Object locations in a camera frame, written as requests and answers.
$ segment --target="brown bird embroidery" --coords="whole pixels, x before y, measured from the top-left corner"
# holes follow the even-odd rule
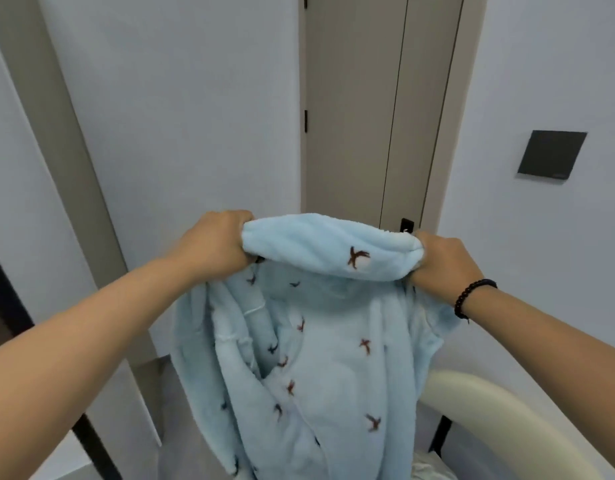
[[[348,261],[348,266],[351,265],[354,269],[356,269],[356,258],[369,258],[369,253],[367,251],[359,251],[354,252],[354,246],[350,248],[350,260]]]
[[[360,345],[359,347],[365,347],[365,350],[367,352],[367,355],[369,355],[370,350],[369,350],[369,345],[372,343],[371,340],[367,340],[367,339],[361,339],[360,340]]]
[[[372,421],[372,427],[368,429],[369,432],[378,431],[378,425],[381,424],[381,418],[375,419],[374,417],[366,414],[365,417]]]

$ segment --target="door frame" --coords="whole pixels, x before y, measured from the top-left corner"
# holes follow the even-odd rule
[[[298,63],[300,74],[300,110],[301,110],[301,211],[305,211],[307,202],[307,49],[305,30],[306,0],[297,0],[298,8]],[[458,142],[458,134],[465,108],[467,90],[472,78],[472,69],[476,58],[476,49],[481,35],[487,0],[463,0],[458,21],[456,39],[447,78],[447,87],[443,99],[440,123],[433,151],[430,176],[428,179],[423,217],[420,228],[436,232],[439,227],[440,213],[445,199],[449,173]]]

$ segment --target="white chair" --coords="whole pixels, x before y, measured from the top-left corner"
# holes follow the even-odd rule
[[[520,480],[602,480],[564,434],[491,382],[432,371],[421,402],[488,445]]]

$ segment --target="door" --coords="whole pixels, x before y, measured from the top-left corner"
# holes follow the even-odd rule
[[[308,0],[308,212],[420,224],[461,4]]]

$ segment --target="light blue towel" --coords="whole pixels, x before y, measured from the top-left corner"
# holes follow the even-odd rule
[[[415,404],[458,322],[402,280],[421,243],[302,214],[247,223],[243,247],[265,260],[180,298],[172,354],[226,471],[409,478]]]

